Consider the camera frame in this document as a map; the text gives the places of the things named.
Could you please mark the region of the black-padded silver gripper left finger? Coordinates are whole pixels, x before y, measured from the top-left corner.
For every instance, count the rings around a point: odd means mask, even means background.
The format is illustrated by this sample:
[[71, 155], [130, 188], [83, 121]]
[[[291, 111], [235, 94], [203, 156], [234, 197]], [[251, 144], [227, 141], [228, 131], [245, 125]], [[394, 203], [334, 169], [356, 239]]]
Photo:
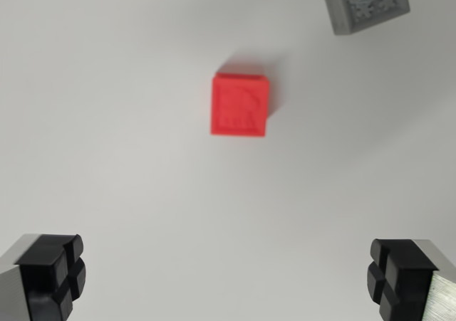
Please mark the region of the black-padded silver gripper left finger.
[[2, 320], [67, 320], [84, 289], [81, 236], [24, 234], [1, 255]]

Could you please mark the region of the black-padded silver gripper right finger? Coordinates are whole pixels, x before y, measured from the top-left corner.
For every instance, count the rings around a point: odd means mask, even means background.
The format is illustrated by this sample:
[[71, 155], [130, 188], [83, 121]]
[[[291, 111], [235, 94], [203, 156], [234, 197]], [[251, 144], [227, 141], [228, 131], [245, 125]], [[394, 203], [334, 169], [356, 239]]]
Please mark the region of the black-padded silver gripper right finger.
[[454, 320], [455, 265], [429, 240], [375, 239], [367, 287], [383, 320]]

